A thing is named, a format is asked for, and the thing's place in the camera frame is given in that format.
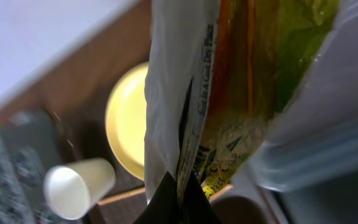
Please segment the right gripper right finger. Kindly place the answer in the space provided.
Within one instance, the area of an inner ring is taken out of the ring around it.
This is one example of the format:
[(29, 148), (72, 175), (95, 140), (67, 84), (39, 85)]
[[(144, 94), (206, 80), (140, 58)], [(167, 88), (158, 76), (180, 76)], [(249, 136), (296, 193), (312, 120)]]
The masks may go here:
[(183, 223), (221, 224), (194, 174), (190, 174), (183, 197)]

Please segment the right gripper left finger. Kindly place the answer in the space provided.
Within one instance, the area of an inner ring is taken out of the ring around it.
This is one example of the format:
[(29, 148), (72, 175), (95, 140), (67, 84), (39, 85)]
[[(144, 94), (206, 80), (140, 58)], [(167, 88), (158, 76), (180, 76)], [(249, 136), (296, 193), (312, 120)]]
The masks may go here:
[(134, 224), (179, 224), (180, 209), (177, 202), (177, 183), (166, 172), (146, 209)]

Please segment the white paper cup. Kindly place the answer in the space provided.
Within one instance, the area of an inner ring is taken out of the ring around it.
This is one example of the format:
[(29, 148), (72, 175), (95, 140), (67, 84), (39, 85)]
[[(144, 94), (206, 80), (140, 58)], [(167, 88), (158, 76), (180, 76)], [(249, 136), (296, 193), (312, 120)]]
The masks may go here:
[(44, 178), (50, 209), (66, 220), (84, 217), (114, 186), (116, 172), (105, 159), (92, 158), (55, 166)]

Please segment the yellow plate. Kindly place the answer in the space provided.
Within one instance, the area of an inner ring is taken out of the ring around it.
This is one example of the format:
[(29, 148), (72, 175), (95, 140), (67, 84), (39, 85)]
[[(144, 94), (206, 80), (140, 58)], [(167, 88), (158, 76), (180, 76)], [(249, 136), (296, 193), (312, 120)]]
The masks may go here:
[(149, 64), (126, 72), (112, 89), (105, 112), (105, 130), (110, 148), (128, 173), (144, 180), (146, 131), (145, 78)]

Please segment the green orange snack wrapper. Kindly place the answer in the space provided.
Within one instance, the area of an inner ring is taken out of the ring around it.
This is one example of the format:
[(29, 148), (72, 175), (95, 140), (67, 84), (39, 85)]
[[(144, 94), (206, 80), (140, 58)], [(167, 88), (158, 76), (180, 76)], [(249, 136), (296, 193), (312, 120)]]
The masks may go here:
[(338, 0), (152, 2), (145, 193), (164, 175), (219, 192), (264, 141), (338, 14)]

